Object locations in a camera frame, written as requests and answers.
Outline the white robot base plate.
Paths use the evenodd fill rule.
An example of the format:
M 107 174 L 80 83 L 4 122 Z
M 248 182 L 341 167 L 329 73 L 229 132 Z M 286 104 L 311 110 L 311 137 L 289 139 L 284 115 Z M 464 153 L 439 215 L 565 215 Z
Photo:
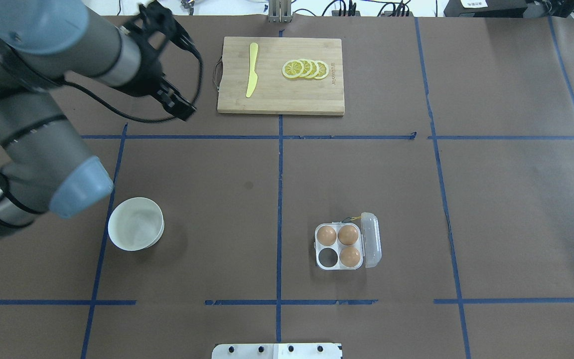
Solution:
M 342 359 L 337 343 L 222 344 L 212 350 L 212 359 Z

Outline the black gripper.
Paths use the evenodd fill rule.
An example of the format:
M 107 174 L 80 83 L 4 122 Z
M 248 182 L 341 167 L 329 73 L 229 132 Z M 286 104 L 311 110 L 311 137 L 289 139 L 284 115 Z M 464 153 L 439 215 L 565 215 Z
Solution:
M 159 46 L 155 48 L 150 43 L 151 36 L 152 34 L 136 30 L 128 34 L 128 38 L 138 47 L 141 61 L 135 75 L 125 84 L 118 86 L 118 91 L 134 97 L 160 97 L 160 104 L 168 114 L 178 120 L 187 121 L 196 112 L 198 92 L 194 93 L 191 99 L 187 99 L 166 79 L 159 57 L 167 47 L 169 39 L 163 36 Z

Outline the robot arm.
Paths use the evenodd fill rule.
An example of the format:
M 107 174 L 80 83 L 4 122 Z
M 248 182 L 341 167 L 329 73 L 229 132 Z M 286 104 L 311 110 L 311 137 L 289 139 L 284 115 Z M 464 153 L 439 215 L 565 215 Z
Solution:
M 80 0 L 0 0 L 0 239 L 44 213 L 71 218 L 114 190 L 50 92 L 78 89 L 128 120 L 187 120 L 200 52 L 156 0 L 115 26 Z

